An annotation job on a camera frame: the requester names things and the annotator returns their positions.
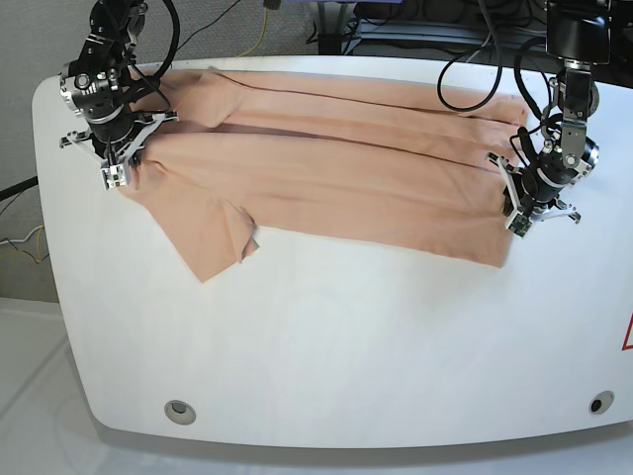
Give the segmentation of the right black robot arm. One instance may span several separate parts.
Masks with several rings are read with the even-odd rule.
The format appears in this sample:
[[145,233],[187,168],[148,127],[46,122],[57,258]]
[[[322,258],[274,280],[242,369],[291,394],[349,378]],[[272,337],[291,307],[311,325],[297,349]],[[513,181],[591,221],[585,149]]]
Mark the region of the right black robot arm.
[[87,123],[88,130],[69,133],[59,141],[60,147],[89,141],[106,166],[137,166],[149,135],[177,118],[160,86],[178,47],[180,20],[172,1],[163,5],[172,25],[169,49],[158,69],[147,75],[137,68],[134,54],[146,3],[95,3],[90,34],[78,58],[67,63],[59,76],[64,103]]

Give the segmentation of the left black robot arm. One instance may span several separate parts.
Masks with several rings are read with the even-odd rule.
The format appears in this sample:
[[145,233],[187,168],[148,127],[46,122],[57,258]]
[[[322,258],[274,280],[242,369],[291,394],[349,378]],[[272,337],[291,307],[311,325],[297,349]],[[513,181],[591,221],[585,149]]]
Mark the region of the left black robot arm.
[[[545,35],[525,42],[513,63],[516,86],[538,121],[543,146],[535,149],[531,131],[521,127],[509,139],[519,165],[493,152],[487,155],[505,184],[505,227],[519,237],[533,224],[549,219],[580,221],[580,213],[560,194],[588,177],[598,164],[599,147],[587,133],[588,119],[599,103],[591,70],[610,61],[612,2],[548,1],[545,9]],[[523,58],[537,46],[563,62],[562,70],[548,81],[545,107],[537,105],[522,78]]]

